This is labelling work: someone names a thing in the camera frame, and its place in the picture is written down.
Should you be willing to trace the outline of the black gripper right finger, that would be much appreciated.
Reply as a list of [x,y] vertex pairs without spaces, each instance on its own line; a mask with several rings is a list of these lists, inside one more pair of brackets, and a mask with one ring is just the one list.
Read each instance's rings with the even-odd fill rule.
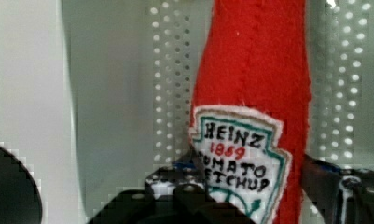
[[325,224],[374,224],[374,171],[305,156],[302,188]]

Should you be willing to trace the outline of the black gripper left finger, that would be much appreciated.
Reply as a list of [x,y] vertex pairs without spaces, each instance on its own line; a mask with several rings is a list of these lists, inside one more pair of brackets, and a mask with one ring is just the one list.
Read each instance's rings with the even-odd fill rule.
[[88,224],[256,224],[231,203],[209,195],[202,162],[191,150],[120,192]]

